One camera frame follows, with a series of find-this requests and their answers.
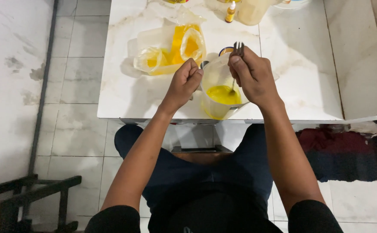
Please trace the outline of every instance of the leg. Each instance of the leg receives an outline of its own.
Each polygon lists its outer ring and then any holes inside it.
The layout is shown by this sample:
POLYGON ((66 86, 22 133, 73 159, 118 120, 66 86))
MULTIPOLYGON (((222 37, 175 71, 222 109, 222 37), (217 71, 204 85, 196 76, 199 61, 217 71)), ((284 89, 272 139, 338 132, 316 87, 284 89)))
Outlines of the leg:
MULTIPOLYGON (((142 128, 130 124, 124 125, 116 132, 115 148, 123 159, 142 132, 142 128)), ((153 208, 168 189, 190 180, 202 172, 205 173, 203 176, 205 179, 207 173, 210 174, 207 167, 179 159, 166 149, 161 148, 154 171, 143 191, 143 197, 147 200, 148 207, 153 208)))
POLYGON ((267 201, 273 179, 266 153, 264 125, 249 126, 233 155, 219 163, 213 171, 216 172, 213 173, 215 181, 218 178, 217 181, 249 187, 267 201))

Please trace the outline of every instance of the forearm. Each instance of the forearm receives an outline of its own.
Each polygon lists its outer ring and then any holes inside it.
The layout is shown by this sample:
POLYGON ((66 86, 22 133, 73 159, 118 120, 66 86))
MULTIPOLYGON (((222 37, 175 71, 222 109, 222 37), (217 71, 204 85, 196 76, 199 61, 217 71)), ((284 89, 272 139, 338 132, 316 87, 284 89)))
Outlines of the forearm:
POLYGON ((317 179, 286 114, 285 105, 263 110, 268 161, 286 213, 305 199, 324 202, 317 179))
POLYGON ((119 168, 101 210, 129 205, 139 210, 139 199, 157 162, 172 114, 157 111, 119 168))

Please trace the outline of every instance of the metal fork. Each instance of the metal fork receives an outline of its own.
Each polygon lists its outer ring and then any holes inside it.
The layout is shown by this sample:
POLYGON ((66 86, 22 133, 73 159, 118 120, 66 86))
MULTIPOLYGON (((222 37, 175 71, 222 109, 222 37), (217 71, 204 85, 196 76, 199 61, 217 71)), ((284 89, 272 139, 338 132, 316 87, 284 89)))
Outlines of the metal fork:
MULTIPOLYGON (((244 44, 243 42, 235 42, 233 45, 233 52, 235 53, 236 56, 239 56, 243 58, 244 55, 244 44)), ((232 83, 232 90, 230 91, 229 94, 235 94, 236 92, 234 91, 234 78, 233 78, 233 83, 232 83)))

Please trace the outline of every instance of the black shirt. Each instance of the black shirt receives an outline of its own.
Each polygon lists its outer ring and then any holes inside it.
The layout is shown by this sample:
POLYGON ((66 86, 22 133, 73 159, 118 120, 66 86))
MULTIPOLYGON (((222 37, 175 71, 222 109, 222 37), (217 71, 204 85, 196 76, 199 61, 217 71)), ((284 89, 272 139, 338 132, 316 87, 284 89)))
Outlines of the black shirt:
MULTIPOLYGON (((95 215, 85 233, 139 233, 139 213, 113 206, 95 215)), ((265 201, 247 188, 226 183, 200 183, 169 191, 152 209, 151 233, 282 233, 268 220, 265 201)), ((289 233, 342 232, 330 209, 305 200, 289 213, 289 233)))

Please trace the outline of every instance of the left hand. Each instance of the left hand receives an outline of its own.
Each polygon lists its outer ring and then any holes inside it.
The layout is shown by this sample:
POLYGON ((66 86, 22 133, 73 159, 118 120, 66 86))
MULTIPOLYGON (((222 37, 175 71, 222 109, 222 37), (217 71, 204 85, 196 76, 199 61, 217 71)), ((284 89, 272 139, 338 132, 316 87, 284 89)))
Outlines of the left hand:
POLYGON ((203 78, 203 70, 199 69, 196 62, 189 58, 174 74, 167 94, 158 110, 174 115, 185 105, 191 95, 196 91, 203 78))

